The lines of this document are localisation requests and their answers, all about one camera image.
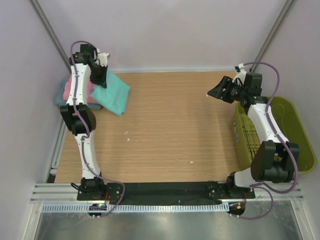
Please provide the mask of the teal t shirt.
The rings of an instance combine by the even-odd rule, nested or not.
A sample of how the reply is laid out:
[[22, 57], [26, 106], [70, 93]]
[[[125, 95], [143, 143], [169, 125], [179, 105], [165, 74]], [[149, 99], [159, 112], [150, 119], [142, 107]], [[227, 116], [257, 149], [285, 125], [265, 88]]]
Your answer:
[[106, 84], [106, 88], [95, 86], [90, 96], [102, 107], [121, 117], [126, 111], [131, 87], [111, 71], [106, 74]]

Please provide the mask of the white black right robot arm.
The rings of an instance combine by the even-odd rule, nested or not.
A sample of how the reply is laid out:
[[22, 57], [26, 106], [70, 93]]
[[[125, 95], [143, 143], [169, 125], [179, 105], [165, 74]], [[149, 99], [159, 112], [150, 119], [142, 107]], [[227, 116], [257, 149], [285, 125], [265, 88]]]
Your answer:
[[225, 192], [237, 198], [244, 188], [265, 186], [277, 194], [293, 191], [298, 181], [299, 145], [291, 143], [280, 130], [271, 107], [271, 97], [262, 96], [263, 77], [259, 73], [242, 72], [234, 78], [223, 76], [208, 96], [226, 103], [238, 102], [254, 124], [260, 145], [250, 167], [233, 174]]

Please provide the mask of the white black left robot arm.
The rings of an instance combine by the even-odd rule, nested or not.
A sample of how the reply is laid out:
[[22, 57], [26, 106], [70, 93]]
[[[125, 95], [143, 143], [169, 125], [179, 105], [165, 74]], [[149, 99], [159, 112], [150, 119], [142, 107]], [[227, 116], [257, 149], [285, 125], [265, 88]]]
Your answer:
[[70, 47], [71, 86], [66, 105], [60, 107], [60, 114], [78, 145], [82, 178], [79, 191], [88, 190], [93, 199], [101, 200], [106, 187], [99, 168], [94, 135], [96, 117], [88, 107], [88, 84], [107, 87], [109, 54], [101, 53], [87, 41], [76, 41]]

